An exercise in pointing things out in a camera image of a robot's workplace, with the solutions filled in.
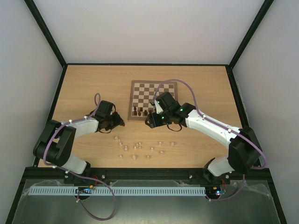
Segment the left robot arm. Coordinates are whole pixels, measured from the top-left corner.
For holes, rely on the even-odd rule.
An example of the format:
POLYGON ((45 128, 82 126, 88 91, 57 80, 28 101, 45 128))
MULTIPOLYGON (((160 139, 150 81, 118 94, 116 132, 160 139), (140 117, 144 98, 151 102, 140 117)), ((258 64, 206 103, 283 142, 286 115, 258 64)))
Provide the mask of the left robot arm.
POLYGON ((96 132, 110 133, 115 127, 124 125, 115 105, 103 100, 94 111, 81 119, 48 121, 34 146, 33 155, 47 166, 61 167, 81 175, 90 164, 72 154, 75 138, 96 132))

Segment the wooden chess board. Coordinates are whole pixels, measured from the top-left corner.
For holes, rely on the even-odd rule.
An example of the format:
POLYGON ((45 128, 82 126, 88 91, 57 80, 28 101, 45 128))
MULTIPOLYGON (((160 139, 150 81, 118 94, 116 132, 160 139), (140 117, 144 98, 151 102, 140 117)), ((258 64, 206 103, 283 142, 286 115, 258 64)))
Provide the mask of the wooden chess board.
POLYGON ((148 114, 148 108, 152 108, 152 112, 155 111, 151 101, 161 82, 162 81, 147 80, 133 80, 131 82, 128 120, 145 121, 147 116, 144 116, 144 111, 146 110, 148 114), (139 112, 140 107, 143 108, 141 116, 138 116, 138 114, 136 116, 133 115, 134 107, 137 108, 137 113, 139 112))

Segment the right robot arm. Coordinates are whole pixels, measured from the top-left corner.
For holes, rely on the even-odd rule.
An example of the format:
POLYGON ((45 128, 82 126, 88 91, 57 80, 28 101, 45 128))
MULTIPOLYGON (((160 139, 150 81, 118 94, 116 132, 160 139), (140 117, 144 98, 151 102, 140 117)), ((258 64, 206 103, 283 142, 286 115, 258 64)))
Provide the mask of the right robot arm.
POLYGON ((213 183, 233 171, 245 175, 261 156, 260 144, 249 126, 238 128, 222 123, 203 114, 192 104, 180 105, 168 92, 152 100, 151 104, 154 112, 149 113, 145 121, 150 128, 178 124, 200 131, 228 150, 227 156, 212 158, 203 167, 202 173, 207 182, 213 183))

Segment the black aluminium frame rail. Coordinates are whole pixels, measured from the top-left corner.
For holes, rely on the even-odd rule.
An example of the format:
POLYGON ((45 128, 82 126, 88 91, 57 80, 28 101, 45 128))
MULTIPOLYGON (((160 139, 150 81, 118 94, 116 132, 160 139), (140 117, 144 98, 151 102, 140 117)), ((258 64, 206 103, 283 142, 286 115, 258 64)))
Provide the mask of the black aluminium frame rail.
MULTIPOLYGON (((204 177, 202 168, 90 168, 83 176, 97 177, 106 183, 117 180, 174 180, 190 184, 212 184, 204 177)), ((58 168, 27 167, 22 176, 22 180, 26 179, 65 179, 74 184, 84 182, 58 168)))

